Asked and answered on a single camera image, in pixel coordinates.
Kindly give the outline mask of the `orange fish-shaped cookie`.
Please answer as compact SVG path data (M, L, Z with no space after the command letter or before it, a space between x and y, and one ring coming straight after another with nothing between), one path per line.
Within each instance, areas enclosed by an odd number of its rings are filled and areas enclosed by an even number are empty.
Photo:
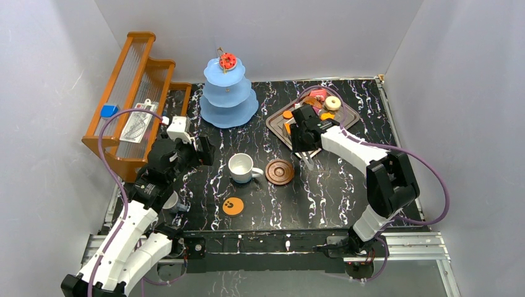
M322 120L322 121L325 121L327 119L334 119L334 115L331 114L331 113L323 113L319 116L319 118Z

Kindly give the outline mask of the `round orange cookie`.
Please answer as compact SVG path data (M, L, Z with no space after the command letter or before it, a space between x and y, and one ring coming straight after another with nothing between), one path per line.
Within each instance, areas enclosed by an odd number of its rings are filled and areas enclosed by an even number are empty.
M284 111L284 112L282 113L282 117L283 117L284 119L292 119L292 118L293 118L293 114L292 114L291 111L286 110L286 111Z

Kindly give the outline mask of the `cream white donut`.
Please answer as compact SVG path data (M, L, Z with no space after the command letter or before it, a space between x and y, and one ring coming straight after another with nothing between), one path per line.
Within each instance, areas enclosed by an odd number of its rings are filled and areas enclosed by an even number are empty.
M324 108L328 111L338 111L341 106L341 100L335 96L329 96L324 101Z

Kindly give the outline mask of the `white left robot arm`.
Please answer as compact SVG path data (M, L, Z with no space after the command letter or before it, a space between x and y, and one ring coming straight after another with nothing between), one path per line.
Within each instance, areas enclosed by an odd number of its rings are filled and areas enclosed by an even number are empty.
M206 136L157 139L136 179L122 188L124 206L115 226L87 264L61 283L64 296L126 296L165 256L185 248L183 231L151 224L175 192L176 180L189 170L211 166L215 147Z

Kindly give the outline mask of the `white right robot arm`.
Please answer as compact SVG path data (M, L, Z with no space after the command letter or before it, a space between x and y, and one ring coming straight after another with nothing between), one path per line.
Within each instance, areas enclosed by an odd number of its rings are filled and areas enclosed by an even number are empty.
M378 241L380 231L420 195L412 165L406 153L371 145L349 133L334 119L322 120L311 105L292 111L290 126L292 151L308 168L313 167L310 152L321 149L338 155L360 170L366 181L368 205L349 228L348 235L336 243L318 246L328 254L341 250L365 256Z

